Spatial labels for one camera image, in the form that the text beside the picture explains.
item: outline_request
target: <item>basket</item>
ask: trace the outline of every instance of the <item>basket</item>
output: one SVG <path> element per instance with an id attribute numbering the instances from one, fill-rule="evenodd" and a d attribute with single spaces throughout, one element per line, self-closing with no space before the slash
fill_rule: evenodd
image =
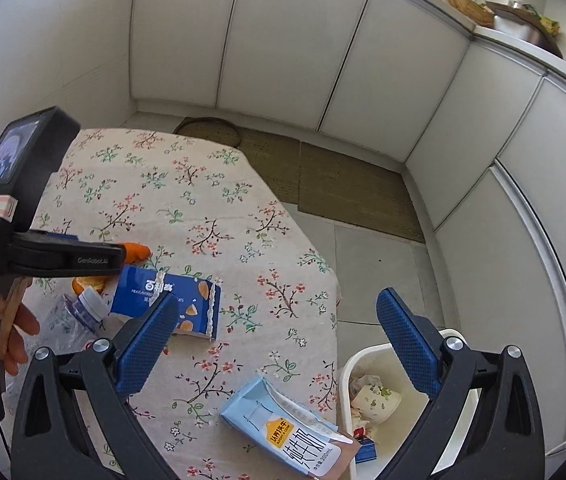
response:
<path id="1" fill-rule="evenodd" d="M 494 13 L 484 4 L 478 4 L 474 0 L 445 0 L 459 12 L 474 20 L 483 27 L 494 25 Z"/>
<path id="2" fill-rule="evenodd" d="M 443 338 L 456 336 L 463 339 L 463 336 L 456 330 L 449 328 L 441 330 L 440 334 Z M 376 480 L 412 431 L 429 400 L 428 396 L 414 389 L 391 343 L 371 346 L 354 354 L 338 371 L 338 390 L 340 392 L 338 426 L 346 433 L 353 433 L 352 418 L 349 412 L 349 380 L 352 375 L 360 377 L 363 374 L 378 375 L 384 386 L 400 393 L 400 404 L 396 411 L 376 428 L 377 458 L 359 464 L 352 460 L 340 480 Z M 478 392 L 470 390 L 463 412 L 434 472 L 451 466 L 456 460 L 470 429 L 478 401 Z"/>

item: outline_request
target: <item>light blue milk carton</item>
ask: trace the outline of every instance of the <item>light blue milk carton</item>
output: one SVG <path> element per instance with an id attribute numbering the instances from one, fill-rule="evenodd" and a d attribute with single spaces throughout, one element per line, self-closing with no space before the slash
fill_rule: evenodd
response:
<path id="1" fill-rule="evenodd" d="M 310 478 L 337 480 L 360 448 L 334 424 L 257 376 L 233 394 L 221 417 L 279 460 Z"/>

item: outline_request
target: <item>orange label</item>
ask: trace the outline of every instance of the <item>orange label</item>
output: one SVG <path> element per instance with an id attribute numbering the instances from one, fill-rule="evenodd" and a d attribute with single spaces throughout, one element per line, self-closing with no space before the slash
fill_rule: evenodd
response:
<path id="1" fill-rule="evenodd" d="M 282 417 L 266 422 L 265 426 L 268 428 L 268 442 L 278 448 L 283 447 L 287 435 L 294 429 L 294 425 Z"/>

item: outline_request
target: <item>floral tablecloth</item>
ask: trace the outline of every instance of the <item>floral tablecloth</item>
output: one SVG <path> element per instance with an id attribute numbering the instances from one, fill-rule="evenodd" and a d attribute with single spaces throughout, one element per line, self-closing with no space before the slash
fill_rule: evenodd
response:
<path id="1" fill-rule="evenodd" d="M 83 130 L 32 227 L 141 242 L 153 252 L 145 267 L 221 284 L 218 339 L 172 336 L 130 405 L 181 478 L 293 476 L 220 420 L 218 409 L 262 373 L 335 421 L 338 282 L 241 152 L 144 130 Z M 37 279 L 25 301 L 41 317 L 68 288 L 68 280 Z M 89 411 L 96 449 L 116 469 Z"/>

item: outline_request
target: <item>blue snack box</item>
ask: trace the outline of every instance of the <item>blue snack box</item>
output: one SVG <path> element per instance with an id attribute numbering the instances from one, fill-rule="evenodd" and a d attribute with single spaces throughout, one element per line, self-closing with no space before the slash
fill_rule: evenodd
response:
<path id="1" fill-rule="evenodd" d="M 140 317 L 164 290 L 178 298 L 179 321 L 173 333 L 216 339 L 221 288 L 201 278 L 126 265 L 118 279 L 111 311 Z"/>

